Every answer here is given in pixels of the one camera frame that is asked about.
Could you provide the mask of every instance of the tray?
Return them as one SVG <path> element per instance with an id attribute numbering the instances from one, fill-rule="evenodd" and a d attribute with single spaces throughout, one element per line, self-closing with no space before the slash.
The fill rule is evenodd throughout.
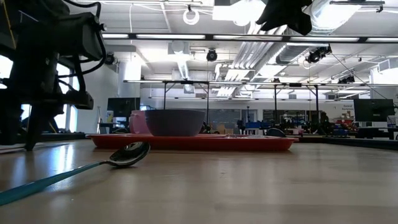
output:
<path id="1" fill-rule="evenodd" d="M 199 134 L 195 137 L 158 137 L 150 134 L 89 134 L 98 148 L 119 149 L 130 143 L 145 141 L 155 150 L 181 151 L 288 151 L 295 138 L 269 136 L 226 136 Z"/>

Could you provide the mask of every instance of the spoon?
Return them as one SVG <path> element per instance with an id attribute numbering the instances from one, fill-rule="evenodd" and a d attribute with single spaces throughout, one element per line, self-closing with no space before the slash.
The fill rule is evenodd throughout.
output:
<path id="1" fill-rule="evenodd" d="M 118 168 L 132 166 L 135 163 L 139 162 L 141 159 L 145 158 L 148 155 L 149 151 L 150 145 L 147 142 L 132 143 L 116 151 L 107 161 L 101 161 L 85 165 L 68 172 L 53 175 L 51 177 L 46 177 L 29 184 L 3 191 L 0 193 L 0 206 L 23 199 L 27 196 L 40 192 L 44 188 L 60 182 L 61 180 L 103 164 L 108 164 Z"/>

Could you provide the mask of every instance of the purple bowl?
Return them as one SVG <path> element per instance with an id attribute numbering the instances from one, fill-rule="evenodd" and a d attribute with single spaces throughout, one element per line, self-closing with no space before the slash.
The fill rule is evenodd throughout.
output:
<path id="1" fill-rule="evenodd" d="M 145 119 L 153 136 L 196 136 L 205 120 L 205 112 L 195 110 L 149 110 Z"/>

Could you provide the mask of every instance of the computer monitor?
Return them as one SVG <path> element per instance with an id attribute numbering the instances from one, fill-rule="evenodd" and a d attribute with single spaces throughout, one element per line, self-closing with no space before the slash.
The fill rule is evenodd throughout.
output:
<path id="1" fill-rule="evenodd" d="M 395 115 L 393 100 L 356 99 L 354 109 L 355 121 L 386 122 L 388 116 Z"/>
<path id="2" fill-rule="evenodd" d="M 108 111 L 113 111 L 115 118 L 128 118 L 131 111 L 140 110 L 140 98 L 109 98 Z"/>

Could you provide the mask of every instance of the pink cup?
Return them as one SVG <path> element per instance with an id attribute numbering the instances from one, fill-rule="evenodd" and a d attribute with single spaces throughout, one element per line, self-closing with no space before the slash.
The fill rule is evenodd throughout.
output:
<path id="1" fill-rule="evenodd" d="M 145 111 L 132 111 L 130 116 L 130 133 L 150 134 L 145 121 Z"/>

